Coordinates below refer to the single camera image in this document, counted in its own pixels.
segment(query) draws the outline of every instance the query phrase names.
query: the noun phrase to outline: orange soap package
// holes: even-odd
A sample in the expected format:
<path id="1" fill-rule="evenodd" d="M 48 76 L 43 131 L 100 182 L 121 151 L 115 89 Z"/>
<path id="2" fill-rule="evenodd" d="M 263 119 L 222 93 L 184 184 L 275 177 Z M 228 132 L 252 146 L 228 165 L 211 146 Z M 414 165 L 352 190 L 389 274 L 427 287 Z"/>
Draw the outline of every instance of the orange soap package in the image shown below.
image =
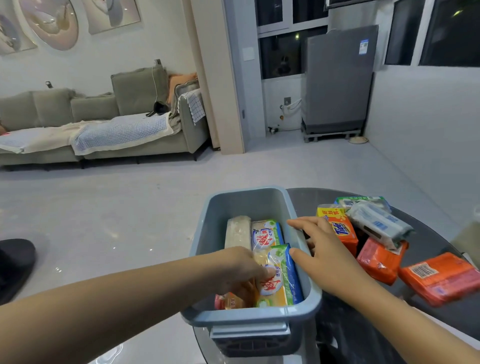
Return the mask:
<path id="1" fill-rule="evenodd" d="M 404 240 L 397 249 L 388 249 L 370 237 L 357 261 L 370 277 L 391 286 L 398 276 L 398 269 L 407 249 L 408 242 Z"/>
<path id="2" fill-rule="evenodd" d="M 345 214 L 345 209 L 338 207 L 338 205 L 319 205 L 317 207 L 317 216 L 326 218 L 340 241 L 353 256 L 357 256 L 359 240 L 352 223 Z"/>
<path id="3" fill-rule="evenodd" d="M 480 290 L 480 272 L 452 253 L 401 268 L 398 276 L 433 307 Z"/>

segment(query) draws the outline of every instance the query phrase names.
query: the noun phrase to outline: gray sofa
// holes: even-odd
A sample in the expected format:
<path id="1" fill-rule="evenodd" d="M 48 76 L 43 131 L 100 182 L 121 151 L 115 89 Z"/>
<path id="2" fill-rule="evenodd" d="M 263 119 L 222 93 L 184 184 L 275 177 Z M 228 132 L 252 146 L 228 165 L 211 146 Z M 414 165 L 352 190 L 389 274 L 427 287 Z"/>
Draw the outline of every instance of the gray sofa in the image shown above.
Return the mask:
<path id="1" fill-rule="evenodd" d="M 168 98 L 168 75 L 161 65 L 111 76 L 114 93 L 85 97 L 69 89 L 28 91 L 0 99 L 0 121 L 7 131 L 62 126 L 71 122 L 110 120 L 120 115 L 148 113 L 156 99 Z M 198 80 L 178 85 L 172 100 L 172 112 L 180 114 L 181 131 L 139 146 L 76 156 L 70 146 L 49 151 L 16 154 L 0 149 L 0 165 L 78 162 L 82 159 L 138 157 L 166 153 L 194 154 L 210 137 L 206 118 L 193 123 L 188 102 L 179 98 L 199 88 Z"/>

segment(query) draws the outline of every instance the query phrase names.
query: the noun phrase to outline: light blue plastic bin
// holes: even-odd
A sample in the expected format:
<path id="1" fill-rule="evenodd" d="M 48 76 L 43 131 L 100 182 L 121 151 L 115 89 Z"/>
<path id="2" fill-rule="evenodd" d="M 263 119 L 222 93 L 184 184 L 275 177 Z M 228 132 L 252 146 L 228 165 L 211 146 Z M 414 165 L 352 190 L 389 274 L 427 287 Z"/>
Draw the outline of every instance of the light blue plastic bin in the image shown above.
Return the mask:
<path id="1" fill-rule="evenodd" d="M 235 216 L 252 221 L 277 220 L 285 243 L 309 252 L 301 231 L 287 225 L 296 218 L 292 201 L 284 188 L 269 186 L 221 192 L 206 201 L 192 242 L 190 256 L 212 253 L 225 245 L 227 221 Z M 289 355 L 296 352 L 302 339 L 302 322 L 311 319 L 320 308 L 322 291 L 297 267 L 303 302 L 287 307 L 214 308 L 214 296 L 189 307 L 182 316 L 195 327 L 206 327 L 222 353 L 229 357 Z"/>

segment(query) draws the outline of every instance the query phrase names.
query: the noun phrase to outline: yellow soap package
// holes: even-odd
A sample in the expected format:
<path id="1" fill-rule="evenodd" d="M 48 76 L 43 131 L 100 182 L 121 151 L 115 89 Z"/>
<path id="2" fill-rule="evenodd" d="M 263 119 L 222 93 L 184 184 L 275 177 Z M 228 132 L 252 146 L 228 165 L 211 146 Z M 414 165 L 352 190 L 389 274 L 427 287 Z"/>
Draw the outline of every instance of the yellow soap package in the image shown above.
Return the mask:
<path id="1" fill-rule="evenodd" d="M 300 282 L 295 270 L 295 263 L 290 257 L 290 245 L 276 245 L 269 248 L 266 253 L 265 267 L 275 268 L 276 274 L 267 280 L 256 281 L 258 295 L 255 297 L 256 307 L 282 307 L 291 306 L 303 301 Z M 263 261 L 265 251 L 262 255 L 255 255 L 258 262 L 259 257 Z"/>

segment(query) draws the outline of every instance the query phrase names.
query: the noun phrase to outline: gray tile floor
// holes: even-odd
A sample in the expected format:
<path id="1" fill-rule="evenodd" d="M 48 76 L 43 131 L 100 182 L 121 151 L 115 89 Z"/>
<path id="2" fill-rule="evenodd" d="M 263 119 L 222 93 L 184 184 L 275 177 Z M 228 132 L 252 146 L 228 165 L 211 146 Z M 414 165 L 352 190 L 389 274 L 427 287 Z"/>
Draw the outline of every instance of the gray tile floor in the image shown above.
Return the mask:
<path id="1" fill-rule="evenodd" d="M 299 132 L 289 132 L 253 141 L 248 150 L 233 156 L 207 150 L 198 162 L 0 172 L 0 238 L 30 239 L 39 251 L 20 297 L 187 256 L 206 197 L 221 190 L 276 184 L 383 195 L 447 239 L 458 232 L 370 144 L 304 144 Z M 133 362 L 204 359 L 191 327 L 177 315 L 125 343 L 115 363 Z"/>

